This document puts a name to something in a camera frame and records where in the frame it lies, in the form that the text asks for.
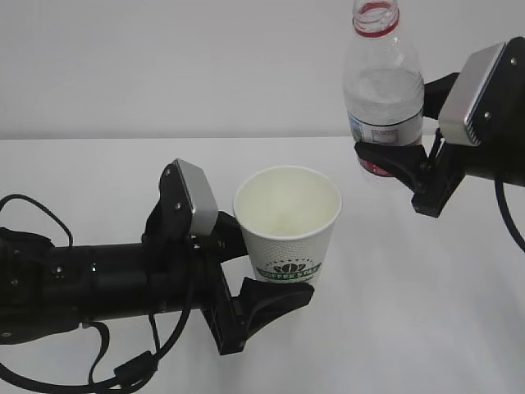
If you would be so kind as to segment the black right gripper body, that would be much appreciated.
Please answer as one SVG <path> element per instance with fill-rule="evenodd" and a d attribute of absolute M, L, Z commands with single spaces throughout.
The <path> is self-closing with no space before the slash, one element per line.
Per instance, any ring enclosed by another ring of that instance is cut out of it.
<path fill-rule="evenodd" d="M 430 184 L 415 193 L 421 214 L 438 217 L 466 176 L 524 184 L 524 38 L 506 43 L 473 118 L 481 143 L 468 147 L 445 142 L 429 165 Z"/>

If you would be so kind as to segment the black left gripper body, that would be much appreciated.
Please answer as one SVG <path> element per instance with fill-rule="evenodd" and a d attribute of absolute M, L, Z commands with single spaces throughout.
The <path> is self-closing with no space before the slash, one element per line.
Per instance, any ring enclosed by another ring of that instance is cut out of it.
<path fill-rule="evenodd" d="M 239 236 L 226 243 L 221 237 L 183 236 L 179 239 L 144 233 L 146 310 L 151 324 L 154 315 L 180 311 L 175 328 L 164 344 L 156 344 L 156 355 L 166 355 L 180 338 L 192 310 L 201 311 L 220 355 L 241 352 L 249 339 L 248 318 L 233 296 L 221 263 L 229 247 L 234 256 L 247 254 Z"/>

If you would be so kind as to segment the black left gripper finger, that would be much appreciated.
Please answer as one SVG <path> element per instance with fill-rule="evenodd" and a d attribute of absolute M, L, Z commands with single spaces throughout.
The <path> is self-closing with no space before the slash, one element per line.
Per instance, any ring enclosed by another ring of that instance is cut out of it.
<path fill-rule="evenodd" d="M 222 263 L 248 255 L 241 227 L 229 213 L 218 213 L 212 234 L 217 239 L 217 254 Z"/>
<path fill-rule="evenodd" d="M 314 288 L 306 282 L 278 284 L 245 278 L 240 288 L 240 316 L 247 338 L 268 324 L 307 306 Z"/>

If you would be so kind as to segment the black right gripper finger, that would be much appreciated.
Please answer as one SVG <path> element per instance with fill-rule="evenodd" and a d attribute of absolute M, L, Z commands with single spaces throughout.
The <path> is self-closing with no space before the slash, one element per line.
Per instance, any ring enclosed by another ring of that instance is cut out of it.
<path fill-rule="evenodd" d="M 450 73 L 440 79 L 424 84 L 423 111 L 424 117 L 437 120 L 440 111 L 459 76 L 458 72 Z"/>
<path fill-rule="evenodd" d="M 427 187 L 427 155 L 420 144 L 406 146 L 357 142 L 354 145 L 359 162 L 371 174 L 394 177 L 412 192 Z"/>

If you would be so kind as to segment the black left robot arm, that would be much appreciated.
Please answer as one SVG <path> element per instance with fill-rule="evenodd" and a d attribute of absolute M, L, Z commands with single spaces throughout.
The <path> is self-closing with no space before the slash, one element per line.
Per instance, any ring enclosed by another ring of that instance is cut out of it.
<path fill-rule="evenodd" d="M 44 236 L 2 229 L 1 342 L 190 308 L 202 312 L 221 355 L 241 352 L 250 337 L 306 306 L 314 292 L 305 282 L 245 278 L 232 295 L 222 264 L 246 253 L 240 227 L 226 213 L 208 236 L 146 234 L 125 245 L 56 247 Z"/>

